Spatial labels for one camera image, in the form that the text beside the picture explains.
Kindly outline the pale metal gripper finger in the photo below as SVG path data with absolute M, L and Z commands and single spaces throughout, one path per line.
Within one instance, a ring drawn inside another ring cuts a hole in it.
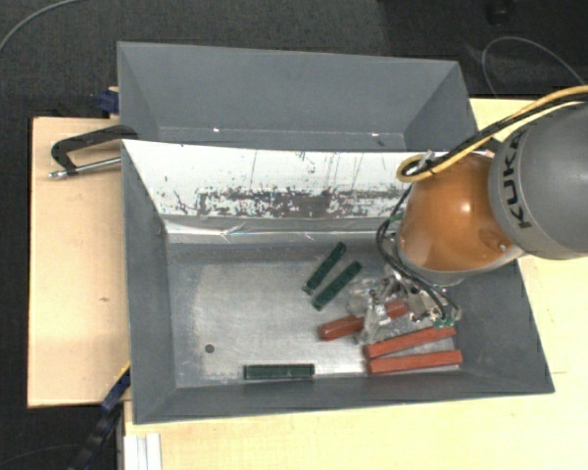
M 363 329 L 357 336 L 360 345 L 371 345 L 384 339 L 392 318 L 385 305 L 369 305 L 364 315 Z
M 366 312 L 369 307 L 381 303 L 382 284 L 380 280 L 363 280 L 349 291 L 347 310 Z

